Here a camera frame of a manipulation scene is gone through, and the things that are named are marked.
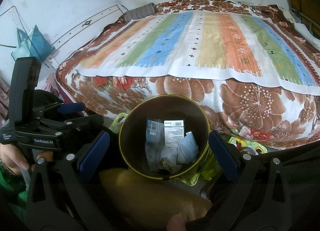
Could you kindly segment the person's left hand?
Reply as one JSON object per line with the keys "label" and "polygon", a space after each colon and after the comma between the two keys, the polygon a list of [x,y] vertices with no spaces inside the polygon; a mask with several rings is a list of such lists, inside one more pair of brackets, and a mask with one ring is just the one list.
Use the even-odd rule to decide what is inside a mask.
{"label": "person's left hand", "polygon": [[1,144],[1,161],[6,169],[14,175],[21,175],[22,170],[26,171],[31,168],[33,171],[35,168],[35,165],[29,165],[22,152],[12,144]]}

